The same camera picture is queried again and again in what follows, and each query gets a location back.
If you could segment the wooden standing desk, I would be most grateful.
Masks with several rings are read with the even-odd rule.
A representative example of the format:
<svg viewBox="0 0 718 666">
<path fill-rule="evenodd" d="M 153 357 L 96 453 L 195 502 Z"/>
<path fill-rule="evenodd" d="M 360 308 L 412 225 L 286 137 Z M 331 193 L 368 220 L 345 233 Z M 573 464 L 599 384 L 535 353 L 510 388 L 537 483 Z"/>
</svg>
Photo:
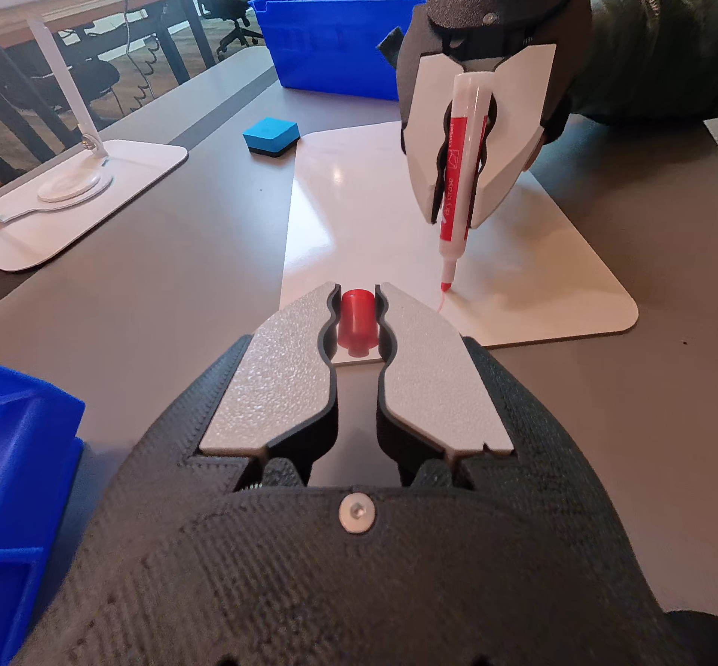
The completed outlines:
<svg viewBox="0 0 718 666">
<path fill-rule="evenodd" d="M 137 12 L 155 3 L 167 0 L 129 0 L 129 12 Z M 77 26 L 89 24 L 123 12 L 124 0 L 91 0 L 80 5 L 64 7 L 49 13 L 44 18 L 45 25 L 52 33 L 69 30 Z M 33 39 L 26 19 L 20 17 L 13 22 L 1 25 L 1 47 L 12 47 Z"/>
</svg>

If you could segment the black office chair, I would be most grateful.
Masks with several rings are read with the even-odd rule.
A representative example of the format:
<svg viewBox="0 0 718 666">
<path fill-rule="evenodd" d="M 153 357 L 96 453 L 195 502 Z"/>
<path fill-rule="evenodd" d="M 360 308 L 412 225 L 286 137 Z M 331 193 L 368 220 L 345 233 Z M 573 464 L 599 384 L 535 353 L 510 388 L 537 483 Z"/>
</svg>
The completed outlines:
<svg viewBox="0 0 718 666">
<path fill-rule="evenodd" d="M 216 56 L 219 61 L 226 58 L 229 45 L 239 41 L 241 46 L 247 47 L 251 40 L 252 45 L 257 46 L 260 40 L 264 39 L 262 33 L 249 29 L 250 21 L 247 12 L 251 8 L 252 0 L 197 0 L 200 6 L 200 14 L 203 18 L 220 19 L 230 21 L 235 28 L 223 39 L 220 40 L 216 49 Z"/>
<path fill-rule="evenodd" d="M 88 113 L 98 131 L 112 125 L 112 120 L 99 116 L 92 107 L 96 99 L 113 92 L 119 81 L 119 71 L 110 63 L 94 58 L 70 67 L 70 76 L 76 83 Z M 41 119 L 52 116 L 46 126 L 53 134 L 62 122 L 60 115 L 72 113 L 67 98 L 54 74 L 45 66 L 24 66 L 21 59 L 10 52 L 1 52 L 1 125 L 40 163 L 55 156 L 55 152 L 31 126 L 22 111 L 36 114 Z"/>
</svg>

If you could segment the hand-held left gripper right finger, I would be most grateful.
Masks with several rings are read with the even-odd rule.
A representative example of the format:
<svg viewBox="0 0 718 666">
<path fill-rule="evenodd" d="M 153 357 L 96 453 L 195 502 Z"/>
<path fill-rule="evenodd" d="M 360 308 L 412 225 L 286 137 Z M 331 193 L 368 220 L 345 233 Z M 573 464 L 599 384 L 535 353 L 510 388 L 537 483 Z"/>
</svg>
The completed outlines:
<svg viewBox="0 0 718 666">
<path fill-rule="evenodd" d="M 379 352 L 376 434 L 400 476 L 429 460 L 455 473 L 466 458 L 514 454 L 496 406 L 460 332 L 389 282 L 375 287 Z"/>
</svg>

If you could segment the black desk frame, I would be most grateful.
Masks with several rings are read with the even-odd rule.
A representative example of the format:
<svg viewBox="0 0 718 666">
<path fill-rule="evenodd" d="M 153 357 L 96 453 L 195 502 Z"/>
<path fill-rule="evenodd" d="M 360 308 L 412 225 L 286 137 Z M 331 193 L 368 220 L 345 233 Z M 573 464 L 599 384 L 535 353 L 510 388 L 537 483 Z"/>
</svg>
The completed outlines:
<svg viewBox="0 0 718 666">
<path fill-rule="evenodd" d="M 199 12 L 194 0 L 167 0 L 162 7 L 153 9 L 150 13 L 155 24 L 155 35 L 159 47 L 165 55 L 169 68 L 179 85 L 183 85 L 190 80 L 190 73 L 179 48 L 175 44 L 173 35 L 169 32 L 172 19 L 178 19 L 181 24 L 188 23 L 205 68 L 210 69 L 215 65 L 215 58 L 200 22 Z"/>
</svg>

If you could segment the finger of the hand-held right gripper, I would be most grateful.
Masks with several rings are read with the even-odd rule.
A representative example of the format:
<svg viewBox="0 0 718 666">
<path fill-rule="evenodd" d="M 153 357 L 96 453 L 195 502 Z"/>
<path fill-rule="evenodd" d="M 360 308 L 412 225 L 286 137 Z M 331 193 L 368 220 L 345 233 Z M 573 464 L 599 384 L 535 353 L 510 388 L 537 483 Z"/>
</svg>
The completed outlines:
<svg viewBox="0 0 718 666">
<path fill-rule="evenodd" d="M 486 221 L 506 198 L 543 134 L 541 116 L 555 52 L 555 43 L 530 45 L 493 71 L 471 73 L 480 77 L 481 87 L 491 89 L 497 108 L 475 184 L 472 229 Z"/>
<path fill-rule="evenodd" d="M 462 65 L 443 53 L 419 60 L 405 154 L 414 197 L 429 224 L 436 222 L 442 201 L 454 79 L 463 73 Z"/>
</svg>

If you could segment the red marker cap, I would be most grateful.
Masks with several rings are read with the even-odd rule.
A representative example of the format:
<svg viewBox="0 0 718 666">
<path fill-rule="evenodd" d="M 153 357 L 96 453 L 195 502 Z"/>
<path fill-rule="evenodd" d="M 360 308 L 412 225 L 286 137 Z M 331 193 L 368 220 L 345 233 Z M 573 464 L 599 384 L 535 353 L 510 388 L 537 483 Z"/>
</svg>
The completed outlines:
<svg viewBox="0 0 718 666">
<path fill-rule="evenodd" d="M 375 294 L 363 288 L 346 291 L 340 302 L 337 343 L 352 358 L 364 358 L 378 346 Z"/>
</svg>

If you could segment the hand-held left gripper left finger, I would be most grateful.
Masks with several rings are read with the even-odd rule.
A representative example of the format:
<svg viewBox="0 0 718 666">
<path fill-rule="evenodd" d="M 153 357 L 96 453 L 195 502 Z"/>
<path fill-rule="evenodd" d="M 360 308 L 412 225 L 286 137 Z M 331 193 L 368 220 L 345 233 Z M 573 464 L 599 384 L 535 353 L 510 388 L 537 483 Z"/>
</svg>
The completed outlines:
<svg viewBox="0 0 718 666">
<path fill-rule="evenodd" d="M 199 444 L 202 455 L 288 458 L 300 472 L 338 434 L 337 351 L 341 290 L 324 283 L 255 332 Z"/>
</svg>

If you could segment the white metal document stand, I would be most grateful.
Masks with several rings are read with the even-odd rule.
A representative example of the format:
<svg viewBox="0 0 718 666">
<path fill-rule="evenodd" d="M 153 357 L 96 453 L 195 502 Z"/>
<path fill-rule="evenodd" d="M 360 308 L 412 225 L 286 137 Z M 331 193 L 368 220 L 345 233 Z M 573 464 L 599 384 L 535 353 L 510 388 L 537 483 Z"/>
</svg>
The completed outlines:
<svg viewBox="0 0 718 666">
<path fill-rule="evenodd" d="M 84 150 L 1 197 L 1 270 L 7 273 L 42 266 L 189 156 L 173 145 L 103 142 L 49 29 L 36 16 L 27 23 L 77 118 Z"/>
</svg>

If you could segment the small white whiteboard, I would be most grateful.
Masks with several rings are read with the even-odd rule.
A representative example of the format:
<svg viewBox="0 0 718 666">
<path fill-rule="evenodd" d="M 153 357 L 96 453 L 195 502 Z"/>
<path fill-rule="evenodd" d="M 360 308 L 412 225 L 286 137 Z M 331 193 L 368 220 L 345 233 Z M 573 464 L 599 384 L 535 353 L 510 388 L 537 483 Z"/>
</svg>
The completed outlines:
<svg viewBox="0 0 718 666">
<path fill-rule="evenodd" d="M 389 282 L 437 310 L 439 225 L 414 200 L 399 123 L 296 146 L 280 308 L 326 282 Z M 623 332 L 638 307 L 530 172 L 469 233 L 441 314 L 484 347 Z"/>
</svg>

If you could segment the red whiteboard marker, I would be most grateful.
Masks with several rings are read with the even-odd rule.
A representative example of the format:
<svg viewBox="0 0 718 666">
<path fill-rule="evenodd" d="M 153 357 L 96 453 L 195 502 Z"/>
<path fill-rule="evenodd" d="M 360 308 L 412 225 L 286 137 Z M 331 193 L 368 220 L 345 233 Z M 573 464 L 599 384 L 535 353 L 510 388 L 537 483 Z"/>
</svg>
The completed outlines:
<svg viewBox="0 0 718 666">
<path fill-rule="evenodd" d="M 493 79 L 493 73 L 487 71 L 454 78 L 439 232 L 442 293 L 451 288 L 466 247 Z"/>
</svg>

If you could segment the blue plastic bin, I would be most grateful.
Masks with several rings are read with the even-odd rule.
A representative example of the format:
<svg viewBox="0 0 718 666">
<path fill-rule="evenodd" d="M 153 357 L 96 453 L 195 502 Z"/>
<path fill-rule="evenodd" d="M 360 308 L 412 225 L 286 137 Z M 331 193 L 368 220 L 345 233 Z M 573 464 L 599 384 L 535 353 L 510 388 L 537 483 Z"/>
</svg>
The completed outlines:
<svg viewBox="0 0 718 666">
<path fill-rule="evenodd" d="M 85 403 L 1 367 L 1 664 L 24 641 L 70 495 Z"/>
<path fill-rule="evenodd" d="M 425 0 L 252 0 L 283 87 L 397 101 L 378 45 Z"/>
</svg>

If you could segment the person's right forearm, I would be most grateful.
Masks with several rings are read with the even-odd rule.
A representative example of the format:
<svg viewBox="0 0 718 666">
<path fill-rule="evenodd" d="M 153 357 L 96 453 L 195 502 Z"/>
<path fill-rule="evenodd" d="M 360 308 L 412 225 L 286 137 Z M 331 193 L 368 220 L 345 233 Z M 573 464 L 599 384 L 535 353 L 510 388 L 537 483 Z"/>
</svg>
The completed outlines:
<svg viewBox="0 0 718 666">
<path fill-rule="evenodd" d="M 571 112 L 605 125 L 717 118 L 717 0 L 591 0 Z"/>
</svg>

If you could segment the person's right hand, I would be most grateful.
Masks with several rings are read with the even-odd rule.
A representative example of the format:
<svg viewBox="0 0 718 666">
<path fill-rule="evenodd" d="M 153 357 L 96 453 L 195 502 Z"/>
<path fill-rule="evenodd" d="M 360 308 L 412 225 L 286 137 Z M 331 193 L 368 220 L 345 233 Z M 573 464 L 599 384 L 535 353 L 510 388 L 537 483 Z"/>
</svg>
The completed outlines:
<svg viewBox="0 0 718 666">
<path fill-rule="evenodd" d="M 543 123 L 543 133 L 541 134 L 534 150 L 527 158 L 523 167 L 523 172 L 526 172 L 531 168 L 545 145 L 557 140 L 564 132 L 565 125 L 571 113 L 571 105 L 572 101 L 570 95 L 565 95 L 557 105 L 552 116 L 547 119 L 545 123 Z"/>
</svg>

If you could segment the blue foam eraser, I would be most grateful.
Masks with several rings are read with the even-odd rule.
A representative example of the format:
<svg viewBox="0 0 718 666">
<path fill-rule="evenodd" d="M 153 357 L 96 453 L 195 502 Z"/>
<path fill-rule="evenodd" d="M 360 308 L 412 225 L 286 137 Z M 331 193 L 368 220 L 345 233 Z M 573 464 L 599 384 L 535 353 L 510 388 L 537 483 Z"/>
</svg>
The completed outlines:
<svg viewBox="0 0 718 666">
<path fill-rule="evenodd" d="M 266 117 L 242 132 L 250 153 L 278 158 L 301 138 L 295 122 Z"/>
</svg>

